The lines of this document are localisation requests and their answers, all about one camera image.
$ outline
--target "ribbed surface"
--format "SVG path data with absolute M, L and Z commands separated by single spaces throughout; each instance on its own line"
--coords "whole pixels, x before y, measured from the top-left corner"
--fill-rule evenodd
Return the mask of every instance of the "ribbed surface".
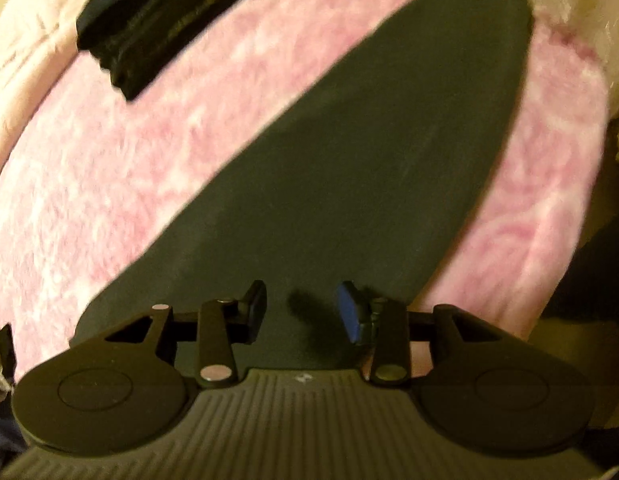
M 203 392 L 173 431 L 102 459 L 34 449 L 8 480 L 585 480 L 600 471 L 576 451 L 532 460 L 482 456 L 449 442 L 407 394 L 354 370 L 253 370 Z

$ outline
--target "fluffy pink blanket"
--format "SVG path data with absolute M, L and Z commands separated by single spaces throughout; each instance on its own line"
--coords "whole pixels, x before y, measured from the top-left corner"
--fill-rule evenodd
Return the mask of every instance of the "fluffy pink blanket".
M 0 322 L 13 323 L 18 376 L 65 349 L 90 299 L 408 0 L 241 0 L 132 104 L 94 59 L 76 57 L 85 1 L 11 0 L 0 21 L 0 168 L 11 150 L 0 172 Z M 578 240 L 606 86 L 587 48 L 537 20 L 502 160 L 415 308 L 454 303 L 529 335 Z

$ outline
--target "bed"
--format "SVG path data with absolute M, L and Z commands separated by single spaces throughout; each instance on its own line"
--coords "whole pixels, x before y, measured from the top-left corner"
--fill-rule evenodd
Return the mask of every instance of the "bed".
M 0 323 L 13 325 L 16 378 L 67 348 L 90 299 L 408 0 L 241 0 L 132 103 L 77 53 L 86 1 L 10 0 L 0 18 Z M 453 303 L 529 335 L 577 244 L 606 89 L 593 51 L 538 18 L 493 177 L 412 308 Z M 427 371 L 414 352 L 414 373 Z

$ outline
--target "brown floor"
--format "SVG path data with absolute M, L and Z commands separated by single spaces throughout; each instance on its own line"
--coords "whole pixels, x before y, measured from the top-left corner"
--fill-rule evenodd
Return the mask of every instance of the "brown floor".
M 605 158 L 583 226 L 581 244 L 619 213 L 618 124 L 610 125 Z M 542 319 L 529 341 L 579 368 L 595 386 L 594 426 L 619 425 L 619 327 L 613 323 L 569 324 Z

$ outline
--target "pink and white fabric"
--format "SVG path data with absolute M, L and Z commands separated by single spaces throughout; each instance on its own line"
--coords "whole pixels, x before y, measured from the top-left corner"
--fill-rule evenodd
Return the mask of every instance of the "pink and white fabric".
M 13 323 L 18 376 L 64 350 L 90 299 L 407 1 L 241 0 L 131 104 L 94 59 L 78 55 L 0 175 L 0 322 Z M 529 334 L 578 240 L 603 148 L 606 88 L 587 49 L 536 23 L 503 158 L 415 308 L 455 303 Z

